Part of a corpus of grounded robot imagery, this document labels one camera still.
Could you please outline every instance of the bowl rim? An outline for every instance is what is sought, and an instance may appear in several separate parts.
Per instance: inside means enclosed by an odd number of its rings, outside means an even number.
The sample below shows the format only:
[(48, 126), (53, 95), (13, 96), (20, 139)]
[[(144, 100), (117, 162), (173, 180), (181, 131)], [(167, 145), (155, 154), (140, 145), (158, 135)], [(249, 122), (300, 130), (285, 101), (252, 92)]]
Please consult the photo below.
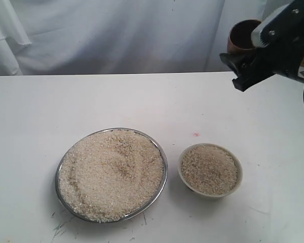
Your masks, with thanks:
[[(64, 158), (66, 156), (66, 154), (70, 151), (70, 149), (73, 148), (74, 145), (76, 145), (78, 142), (80, 142), (81, 140), (83, 140), (84, 138), (86, 137), (89, 137), (93, 134), (96, 134), (96, 133), (104, 133), (104, 132), (111, 132), (111, 131), (115, 131), (115, 130), (126, 130), (126, 131), (133, 131), (135, 133), (138, 133), (144, 137), (146, 137), (147, 139), (149, 139), (154, 145), (155, 147), (157, 147), (157, 149), (159, 150), (160, 152), (160, 155), (161, 155), (161, 158), (162, 158), (162, 161), (163, 161), (163, 176), (162, 176), (162, 180), (160, 182), (160, 185), (159, 187), (157, 188), (155, 194), (151, 197), (151, 199), (149, 201), (147, 201), (144, 205), (142, 205), (140, 208), (138, 208), (137, 210), (129, 213), (129, 214), (126, 214), (125, 216), (121, 217), (119, 220), (115, 220), (115, 221), (109, 221), (109, 222), (99, 222), (99, 221), (95, 221), (95, 220), (91, 220), (91, 219), (88, 219), (86, 218), (85, 216), (81, 215), (81, 214), (78, 214), (76, 213), (73, 208), (64, 200), (63, 196), (62, 196), (62, 193), (61, 193), (61, 190), (60, 190), (60, 181), (59, 181), (59, 174), (60, 174), (60, 170), (61, 170), (61, 167), (62, 167), (62, 164), (63, 164), (63, 161), (64, 161)], [(167, 158), (166, 158), (166, 155), (163, 151), (163, 149), (161, 148), (161, 146), (156, 142), (156, 140), (154, 140), (152, 137), (150, 137), (149, 135), (141, 132), (141, 131), (138, 131), (138, 130), (135, 130), (135, 129), (131, 129), (131, 128), (109, 128), (109, 129), (104, 129), (104, 130), (100, 130), (100, 131), (97, 131), (97, 132), (94, 132), (92, 134), (89, 134), (85, 137), (83, 137), (82, 139), (80, 139), (79, 141), (77, 141), (75, 144), (74, 144), (71, 148), (68, 149), (68, 151), (65, 153), (65, 155), (63, 156), (63, 158), (61, 159), (58, 167), (57, 167), (57, 170), (56, 170), (56, 173), (55, 173), (55, 191), (56, 191), (56, 194), (57, 194), (57, 197), (60, 201), (60, 203), (71, 213), (73, 214), (74, 216), (76, 216), (77, 218), (79, 219), (82, 219), (84, 221), (87, 221), (87, 222), (92, 222), (92, 223), (100, 223), (100, 224), (105, 224), (105, 223), (116, 223), (116, 222), (120, 222), (120, 221), (124, 221), (124, 220), (128, 220), (130, 218), (133, 218), (135, 216), (137, 216), (138, 214), (142, 213), (144, 210), (146, 210), (148, 207), (150, 207), (156, 200), (157, 198), (160, 196), (162, 190), (164, 189), (165, 187), (165, 184), (166, 184), (166, 181), (167, 181), (167, 177), (168, 177), (168, 163), (167, 163)]]
[[(196, 148), (196, 147), (199, 147), (199, 146), (215, 146), (217, 148), (220, 148), (222, 150), (224, 150), (225, 152), (227, 152), (234, 160), (234, 164), (235, 166), (237, 167), (237, 170), (238, 170), (238, 178), (237, 178), (237, 182), (235, 184), (235, 186), (230, 190), (228, 191), (227, 193), (224, 193), (224, 194), (216, 194), (216, 195), (211, 195), (211, 194), (206, 194), (206, 193), (202, 193), (201, 191), (198, 191), (196, 189), (194, 189), (192, 186), (189, 185), (189, 183), (185, 180), (185, 178), (183, 177), (183, 174), (182, 174), (182, 171), (181, 171), (181, 164), (182, 164), (182, 159), (183, 157), (189, 152), (191, 151), (192, 149)], [(227, 196), (227, 195), (230, 195), (231, 193), (235, 192), (239, 186), (241, 185), (241, 182), (242, 182), (242, 177), (243, 177), (243, 172), (242, 172), (242, 166), (241, 166), (241, 163), (240, 161), (238, 160), (238, 158), (232, 153), (230, 152), (229, 150), (227, 150), (226, 148), (222, 147), (222, 146), (219, 146), (217, 144), (213, 144), (213, 143), (198, 143), (198, 144), (194, 144), (194, 145), (191, 145), (189, 146), (188, 148), (186, 148), (180, 155), (179, 157), (179, 163), (178, 163), (178, 172), (179, 172), (179, 176), (180, 178), (182, 179), (182, 181), (184, 182), (184, 184), (189, 188), (191, 189), (193, 192), (201, 195), (201, 196), (204, 196), (204, 197), (211, 197), (211, 198), (221, 198), (221, 197), (224, 197), (224, 196)]]

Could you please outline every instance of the white curtain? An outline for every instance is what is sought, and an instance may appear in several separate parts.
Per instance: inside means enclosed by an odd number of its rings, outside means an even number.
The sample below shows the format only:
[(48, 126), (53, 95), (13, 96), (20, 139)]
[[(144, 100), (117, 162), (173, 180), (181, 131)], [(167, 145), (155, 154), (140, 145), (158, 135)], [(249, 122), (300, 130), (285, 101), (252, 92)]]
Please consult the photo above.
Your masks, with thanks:
[(229, 30), (270, 1), (0, 0), (0, 75), (227, 70)]

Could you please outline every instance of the brown cup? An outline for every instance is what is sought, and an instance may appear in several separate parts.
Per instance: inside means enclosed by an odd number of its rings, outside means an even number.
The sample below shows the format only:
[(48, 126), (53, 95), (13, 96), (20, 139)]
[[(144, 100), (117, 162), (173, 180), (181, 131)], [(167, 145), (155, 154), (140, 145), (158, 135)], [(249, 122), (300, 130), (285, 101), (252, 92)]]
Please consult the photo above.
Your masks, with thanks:
[(254, 50), (251, 33), (260, 23), (260, 20), (248, 19), (233, 26), (227, 40), (227, 53), (243, 54)]

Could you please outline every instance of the uncooked rice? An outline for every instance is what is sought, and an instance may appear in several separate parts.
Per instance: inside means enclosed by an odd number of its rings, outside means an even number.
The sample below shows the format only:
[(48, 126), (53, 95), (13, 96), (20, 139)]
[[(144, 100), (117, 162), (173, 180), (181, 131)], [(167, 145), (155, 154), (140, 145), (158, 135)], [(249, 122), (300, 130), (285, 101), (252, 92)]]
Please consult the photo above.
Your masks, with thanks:
[(192, 188), (209, 195), (231, 191), (238, 178), (232, 156), (213, 145), (190, 150), (182, 159), (181, 173)]
[(163, 177), (158, 148), (134, 131), (95, 133), (65, 155), (59, 175), (63, 199), (78, 214), (117, 221), (148, 202)]

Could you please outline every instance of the table surface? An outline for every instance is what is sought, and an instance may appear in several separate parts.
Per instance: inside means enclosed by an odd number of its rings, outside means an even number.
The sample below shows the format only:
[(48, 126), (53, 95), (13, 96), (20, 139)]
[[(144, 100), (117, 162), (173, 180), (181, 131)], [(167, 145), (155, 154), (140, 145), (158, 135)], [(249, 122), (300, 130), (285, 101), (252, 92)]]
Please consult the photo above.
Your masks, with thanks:
[[(242, 93), (234, 77), (0, 77), (0, 243), (304, 242), (303, 84), (274, 76)], [(165, 189), (132, 220), (73, 218), (54, 191), (58, 163), (82, 137), (113, 127), (162, 146)], [(244, 177), (235, 193), (207, 201), (180, 181), (178, 157), (196, 143), (239, 158)]]

